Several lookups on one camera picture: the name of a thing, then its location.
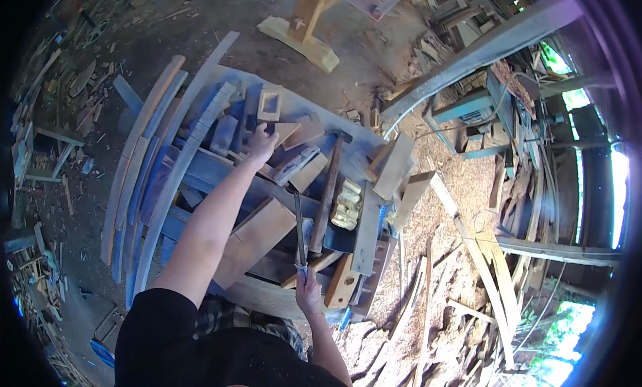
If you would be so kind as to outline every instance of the wire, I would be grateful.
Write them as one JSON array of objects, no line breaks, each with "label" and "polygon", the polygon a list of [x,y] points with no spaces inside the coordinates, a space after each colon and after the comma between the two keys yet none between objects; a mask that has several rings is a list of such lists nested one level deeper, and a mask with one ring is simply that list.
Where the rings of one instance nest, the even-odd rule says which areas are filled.
[{"label": "wire", "polygon": [[[481,121],[479,122],[479,124],[482,124],[482,123],[488,123],[488,122],[490,122],[490,121],[495,117],[495,115],[497,114],[497,112],[500,110],[500,105],[502,104],[502,102],[503,102],[503,100],[504,100],[504,97],[506,96],[506,92],[509,90],[510,82],[512,82],[512,81],[513,81],[513,80],[514,80],[518,75],[521,75],[522,77],[528,78],[528,79],[532,80],[533,82],[535,82],[535,83],[537,83],[537,84],[539,85],[539,82],[538,82],[536,79],[534,79],[533,77],[531,77],[530,75],[527,75],[527,74],[522,73],[522,72],[515,72],[515,73],[513,73],[513,75],[511,75],[511,76],[510,76],[509,81],[508,81],[508,82],[506,82],[506,85],[504,86],[504,91],[502,92],[502,95],[500,96],[500,100],[497,102],[497,107],[493,110],[493,112],[491,113],[491,115],[490,115],[490,116],[488,116],[488,117],[486,117],[485,119],[481,120]],[[397,119],[396,119],[396,121],[394,122],[394,124],[392,124],[392,126],[390,126],[390,129],[388,129],[388,132],[386,132],[386,133],[385,133],[385,135],[383,135],[383,139],[386,139],[386,138],[389,136],[389,134],[390,134],[391,130],[392,130],[393,128],[395,128],[395,127],[397,126],[397,124],[399,124],[399,122],[401,121],[401,119],[403,119],[405,116],[407,116],[407,115],[408,115],[408,113],[410,113],[412,110],[414,110],[414,109],[415,109],[415,107],[419,105],[419,103],[423,102],[425,99],[427,99],[427,98],[429,98],[430,96],[433,96],[433,95],[434,95],[434,94],[428,94],[428,95],[426,95],[426,96],[422,97],[421,99],[417,100],[417,101],[415,102],[415,104],[413,104],[413,105],[412,105],[408,110],[404,111],[404,112],[399,116],[399,118],[397,118]],[[423,136],[425,136],[425,135],[429,135],[429,134],[434,134],[434,133],[437,133],[437,132],[443,132],[443,131],[447,131],[447,130],[452,130],[452,129],[456,129],[456,128],[448,128],[448,129],[445,129],[445,130],[430,131],[429,133],[424,134],[424,135],[421,135],[420,137],[423,137]]]}]

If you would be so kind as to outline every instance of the wooden leg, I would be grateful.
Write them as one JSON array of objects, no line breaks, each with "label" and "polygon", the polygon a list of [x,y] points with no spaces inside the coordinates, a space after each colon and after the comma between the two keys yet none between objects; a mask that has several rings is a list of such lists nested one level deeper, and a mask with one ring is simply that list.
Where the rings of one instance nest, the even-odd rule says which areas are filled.
[{"label": "wooden leg", "polygon": [[324,11],[325,2],[326,0],[297,0],[288,35],[296,41],[306,42],[312,36],[319,15]]}]

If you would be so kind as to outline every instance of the person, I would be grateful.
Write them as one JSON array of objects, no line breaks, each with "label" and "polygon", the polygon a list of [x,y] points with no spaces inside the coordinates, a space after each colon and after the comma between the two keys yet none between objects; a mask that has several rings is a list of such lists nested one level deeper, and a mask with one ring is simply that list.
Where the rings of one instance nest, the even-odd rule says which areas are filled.
[{"label": "person", "polygon": [[153,286],[136,295],[115,351],[116,386],[352,386],[321,310],[314,269],[297,273],[297,304],[312,330],[304,360],[291,320],[206,295],[254,174],[278,134],[263,123],[245,160],[201,202]]}]

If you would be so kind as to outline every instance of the dirt floor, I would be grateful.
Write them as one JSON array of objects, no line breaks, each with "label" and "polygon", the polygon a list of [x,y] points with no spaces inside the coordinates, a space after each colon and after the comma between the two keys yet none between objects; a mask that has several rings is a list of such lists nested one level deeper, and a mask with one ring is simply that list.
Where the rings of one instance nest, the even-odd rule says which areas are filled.
[{"label": "dirt floor", "polygon": [[[68,4],[69,10],[74,11],[78,1],[81,0],[63,0],[61,4]],[[337,4],[323,14],[315,36],[331,46],[341,60],[329,75],[294,50],[256,30],[256,25],[270,15],[289,17],[294,6],[295,0],[161,0],[156,4],[147,1],[135,8],[119,5],[110,19],[108,30],[93,46],[76,52],[74,56],[81,68],[93,59],[98,65],[112,61],[121,63],[125,78],[144,99],[174,54],[187,58],[183,70],[193,75],[216,46],[217,38],[234,30],[241,35],[221,61],[223,65],[255,73],[338,114],[346,109],[357,109],[365,116],[370,112],[376,87],[392,86],[417,75],[412,46],[427,28],[409,1],[402,2],[396,13],[380,22],[371,21],[345,3]],[[183,8],[189,8],[189,11],[160,21]],[[51,27],[51,21],[45,20],[40,32],[47,33]],[[113,43],[114,51],[110,52]],[[125,103],[113,88],[108,92],[95,130],[85,138],[87,145],[83,147],[84,154],[94,158],[94,170],[98,173],[81,174],[80,165],[73,160],[63,167],[69,177],[75,214],[70,215],[64,189],[59,183],[36,183],[36,187],[44,189],[44,195],[40,198],[29,195],[26,207],[27,225],[38,219],[43,221],[45,239],[49,243],[63,244],[64,273],[69,278],[68,296],[71,299],[62,305],[64,320],[60,328],[76,355],[73,358],[76,365],[100,386],[113,385],[113,371],[91,351],[89,340],[94,327],[111,308],[111,302],[117,305],[122,315],[126,314],[124,286],[113,281],[110,269],[100,259],[105,207],[128,133],[122,124],[119,127],[119,115]],[[415,110],[401,122],[400,130],[415,138],[428,131],[420,114]],[[74,112],[62,114],[63,117],[75,115]],[[473,217],[481,213],[477,216],[476,226],[481,222],[493,223],[492,215],[484,211],[493,182],[492,157],[477,160],[454,157],[434,134],[418,138],[413,155],[417,161],[415,173],[439,172],[466,222],[472,224]],[[410,292],[412,276],[419,256],[426,253],[428,240],[431,240],[429,246],[433,263],[461,243],[453,222],[430,190],[424,194],[405,226],[404,235],[406,257],[401,266],[404,266],[406,277],[403,291],[400,291],[400,264],[396,252],[383,278],[382,292],[375,299],[371,321],[354,324],[342,333],[335,333],[336,342],[354,378],[367,370],[396,322],[401,298]],[[454,316],[452,309],[446,307],[445,300],[453,298],[473,308],[483,307],[487,301],[486,293],[477,284],[477,271],[466,251],[461,250],[456,255],[450,266],[440,268],[443,273],[433,274],[430,286],[434,292],[438,281],[442,277],[447,279],[431,302],[430,334],[431,341],[436,343],[433,343],[434,352],[429,363],[452,364],[449,366],[452,371],[447,375],[449,381],[461,378],[464,373],[457,365],[458,361],[463,361],[459,352],[461,343],[452,343],[462,334],[463,317]],[[94,296],[84,298],[78,292],[79,287],[92,291]],[[406,333],[389,355],[388,365],[377,385],[397,385],[409,374],[413,361],[419,355],[425,309],[424,290]],[[310,343],[307,325],[299,322],[298,326],[306,342]],[[466,344],[471,347],[477,345],[483,331],[481,327],[474,329],[468,334]],[[116,337],[117,333],[114,333],[106,341],[112,350]]]}]

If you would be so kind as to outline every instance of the wooden workbench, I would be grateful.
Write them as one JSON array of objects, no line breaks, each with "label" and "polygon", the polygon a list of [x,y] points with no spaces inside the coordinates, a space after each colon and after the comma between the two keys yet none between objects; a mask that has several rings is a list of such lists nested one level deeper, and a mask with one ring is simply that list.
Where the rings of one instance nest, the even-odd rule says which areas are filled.
[{"label": "wooden workbench", "polygon": [[[259,98],[262,85],[269,83],[250,73],[224,66],[217,66],[210,77],[210,81],[205,83],[194,103],[191,105],[190,110],[183,120],[183,128],[191,129],[194,120],[200,117],[208,99],[211,100],[218,86],[223,82],[229,82],[232,85],[239,84],[240,82],[240,84],[245,85],[245,102],[256,102]],[[369,129],[341,118],[287,89],[283,89],[282,100],[281,122],[293,122],[305,114],[314,112],[317,113],[326,132],[330,130],[342,130],[353,136],[351,143],[343,145],[339,169],[340,177],[348,177],[359,185],[365,185],[365,180],[367,179],[366,171],[369,165],[366,155],[385,143],[381,137]],[[180,139],[175,139],[174,145],[180,148],[182,147],[182,143]],[[319,147],[326,157],[329,157],[333,149],[334,136],[323,136],[313,141],[313,143]],[[286,160],[289,155],[292,155],[291,151],[284,152],[282,148],[278,148],[269,163],[276,165]],[[225,179],[233,168],[229,162],[217,159],[215,155],[199,150],[192,159],[183,177],[183,183],[207,194]],[[326,174],[327,170],[324,170],[315,182],[310,185],[306,193],[308,196],[301,196],[302,214],[304,217],[314,218],[316,216],[318,208],[318,200],[316,199],[319,198],[321,190],[324,187]],[[237,223],[242,221],[249,213],[270,197],[279,200],[292,212],[295,211],[292,193],[256,175],[241,205]],[[172,206],[161,231],[164,238],[170,238],[172,240],[180,238],[189,216],[190,213],[188,211],[177,206]],[[209,291],[223,295],[231,302],[252,310],[284,318],[303,319],[303,314],[295,302],[295,290],[281,289],[279,286],[279,283],[283,281],[282,279],[284,277],[287,278],[295,272],[293,263],[296,241],[295,230],[293,230],[275,249],[270,251],[259,263],[248,271],[250,275],[244,275],[224,291],[216,285],[215,282],[212,282]],[[327,290],[332,272],[332,269],[328,268],[318,274],[318,280],[322,285],[323,292]]]}]

